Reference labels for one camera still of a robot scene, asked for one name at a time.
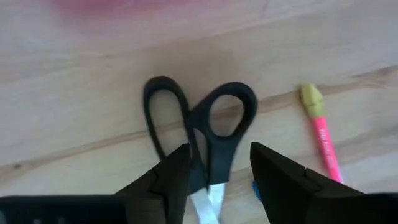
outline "wood grain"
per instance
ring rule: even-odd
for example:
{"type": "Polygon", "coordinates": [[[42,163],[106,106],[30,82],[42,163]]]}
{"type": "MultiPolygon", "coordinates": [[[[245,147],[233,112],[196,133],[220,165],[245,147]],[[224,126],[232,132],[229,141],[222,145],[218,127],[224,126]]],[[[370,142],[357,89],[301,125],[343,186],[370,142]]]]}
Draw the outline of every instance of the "wood grain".
{"type": "MultiPolygon", "coordinates": [[[[325,174],[298,99],[303,82],[325,95],[345,182],[398,190],[397,1],[0,6],[0,195],[112,194],[150,169],[158,158],[141,93],[156,75],[175,79],[191,106],[226,82],[256,92],[259,111],[234,160],[225,223],[266,220],[251,190],[250,142],[325,174]]],[[[151,108],[168,152],[186,141],[172,96],[158,94],[151,108]]],[[[212,112],[226,133],[241,107],[223,98],[212,112]]],[[[196,221],[188,204],[185,223],[196,221]]]]}

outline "scissors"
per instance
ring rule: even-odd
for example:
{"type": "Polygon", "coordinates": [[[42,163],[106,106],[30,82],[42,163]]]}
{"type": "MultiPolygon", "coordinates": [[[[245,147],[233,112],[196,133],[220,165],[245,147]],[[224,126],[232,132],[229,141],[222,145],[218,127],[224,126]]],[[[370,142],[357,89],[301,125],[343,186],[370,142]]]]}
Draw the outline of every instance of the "scissors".
{"type": "Polygon", "coordinates": [[[192,160],[188,188],[199,222],[201,224],[219,223],[225,183],[229,181],[236,148],[256,115],[257,98],[247,85],[231,82],[213,90],[190,110],[187,98],[173,79],[165,76],[151,78],[144,87],[144,114],[150,137],[160,160],[165,159],[166,155],[157,137],[149,109],[151,97],[160,90],[173,93],[180,104],[192,160]],[[240,99],[244,106],[244,113],[240,123],[230,136],[218,136],[210,126],[210,110],[214,102],[225,95],[240,99]],[[199,130],[206,138],[208,146],[206,168],[201,160],[193,129],[199,130]]]}

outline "metal blade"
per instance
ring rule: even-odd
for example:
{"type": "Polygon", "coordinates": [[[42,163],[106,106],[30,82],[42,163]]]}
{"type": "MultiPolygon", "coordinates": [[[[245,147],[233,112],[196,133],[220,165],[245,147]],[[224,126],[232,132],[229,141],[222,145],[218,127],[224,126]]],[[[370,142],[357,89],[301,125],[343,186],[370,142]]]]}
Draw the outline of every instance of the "metal blade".
{"type": "Polygon", "coordinates": [[[210,202],[213,205],[214,213],[218,218],[220,218],[221,208],[223,206],[224,194],[225,194],[225,183],[210,185],[208,195],[210,202]]]}
{"type": "Polygon", "coordinates": [[[213,210],[213,205],[207,195],[207,189],[203,188],[191,194],[193,206],[197,211],[200,224],[220,224],[218,216],[213,210]]]}

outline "pink marker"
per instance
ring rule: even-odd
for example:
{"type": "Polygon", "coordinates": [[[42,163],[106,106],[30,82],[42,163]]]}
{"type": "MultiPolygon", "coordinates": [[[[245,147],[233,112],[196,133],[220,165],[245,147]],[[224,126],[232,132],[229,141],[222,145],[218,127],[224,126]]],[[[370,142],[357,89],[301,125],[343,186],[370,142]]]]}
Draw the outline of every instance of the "pink marker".
{"type": "Polygon", "coordinates": [[[329,176],[333,180],[343,183],[336,153],[329,134],[322,94],[314,84],[305,84],[301,88],[301,99],[309,117],[313,120],[329,176]]]}

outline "scissor handle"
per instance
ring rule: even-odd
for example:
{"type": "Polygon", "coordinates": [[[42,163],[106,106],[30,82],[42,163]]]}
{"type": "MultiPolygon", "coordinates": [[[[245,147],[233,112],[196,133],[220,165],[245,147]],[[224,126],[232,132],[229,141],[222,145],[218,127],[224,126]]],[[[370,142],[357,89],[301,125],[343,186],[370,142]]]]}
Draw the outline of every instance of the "scissor handle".
{"type": "Polygon", "coordinates": [[[240,82],[219,86],[191,110],[187,126],[203,133],[208,146],[208,184],[229,181],[232,161],[236,148],[248,130],[257,113],[257,98],[253,90],[240,82]],[[230,136],[218,136],[211,129],[210,110],[215,101],[225,95],[235,96],[242,101],[244,113],[242,120],[230,136]]]}
{"type": "Polygon", "coordinates": [[[186,120],[188,118],[188,115],[190,114],[188,101],[180,86],[173,79],[169,77],[159,76],[151,78],[144,86],[143,103],[144,103],[145,119],[147,121],[150,137],[152,138],[152,142],[154,143],[155,150],[160,160],[165,159],[166,154],[162,149],[162,146],[160,145],[160,141],[159,138],[157,137],[154,122],[152,120],[152,116],[150,115],[150,109],[149,109],[149,103],[151,97],[160,90],[167,90],[173,93],[177,97],[178,103],[180,104],[183,123],[185,126],[185,130],[187,132],[187,138],[190,143],[190,149],[191,149],[192,170],[190,174],[189,191],[190,194],[192,194],[204,187],[207,187],[207,184],[205,177],[206,172],[203,163],[201,161],[198,143],[195,138],[195,134],[193,132],[193,129],[186,125],[186,120]]]}

